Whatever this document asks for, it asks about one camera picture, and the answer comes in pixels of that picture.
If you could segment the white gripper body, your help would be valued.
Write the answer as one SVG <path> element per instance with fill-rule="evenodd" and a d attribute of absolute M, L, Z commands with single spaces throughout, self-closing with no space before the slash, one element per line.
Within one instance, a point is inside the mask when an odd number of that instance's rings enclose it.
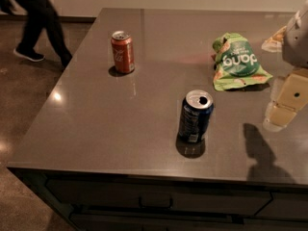
<path fill-rule="evenodd" d="M 287 24 L 282 58 L 293 66 L 308 67 L 308 0 Z"/>

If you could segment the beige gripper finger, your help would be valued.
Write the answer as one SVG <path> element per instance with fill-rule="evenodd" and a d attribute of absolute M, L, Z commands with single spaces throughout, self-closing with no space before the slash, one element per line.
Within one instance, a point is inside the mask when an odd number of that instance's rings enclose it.
<path fill-rule="evenodd" d="M 308 104 L 308 69 L 294 68 L 287 76 L 278 76 L 272 86 L 263 126 L 271 132 L 286 128 Z"/>
<path fill-rule="evenodd" d="M 262 49 L 270 53 L 280 53 L 282 51 L 283 39 L 286 34 L 287 27 L 280 28 L 270 38 L 266 39 L 262 44 Z"/>

